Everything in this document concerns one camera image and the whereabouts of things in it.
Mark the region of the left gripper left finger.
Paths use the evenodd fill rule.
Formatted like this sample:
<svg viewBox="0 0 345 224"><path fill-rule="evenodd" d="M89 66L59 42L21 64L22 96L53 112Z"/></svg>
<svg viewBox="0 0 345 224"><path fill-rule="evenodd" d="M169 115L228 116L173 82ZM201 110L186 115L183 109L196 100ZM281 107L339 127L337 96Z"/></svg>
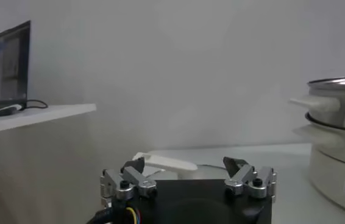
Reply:
<svg viewBox="0 0 345 224"><path fill-rule="evenodd" d="M127 161L120 172L104 169L100 177L101 198L131 200L135 191L140 197L154 199L157 196L157 183L143 175L145 158L143 156Z"/></svg>

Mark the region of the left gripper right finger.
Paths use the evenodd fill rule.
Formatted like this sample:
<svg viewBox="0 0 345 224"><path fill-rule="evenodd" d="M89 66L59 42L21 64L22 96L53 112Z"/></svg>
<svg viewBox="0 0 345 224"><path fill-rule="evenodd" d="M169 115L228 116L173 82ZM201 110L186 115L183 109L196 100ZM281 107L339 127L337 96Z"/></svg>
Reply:
<svg viewBox="0 0 345 224"><path fill-rule="evenodd" d="M277 172L268 166L256 170L243 159L224 157L223 163L229 178L224 180L226 193L231 197L248 194L251 198L272 200L276 197Z"/></svg>

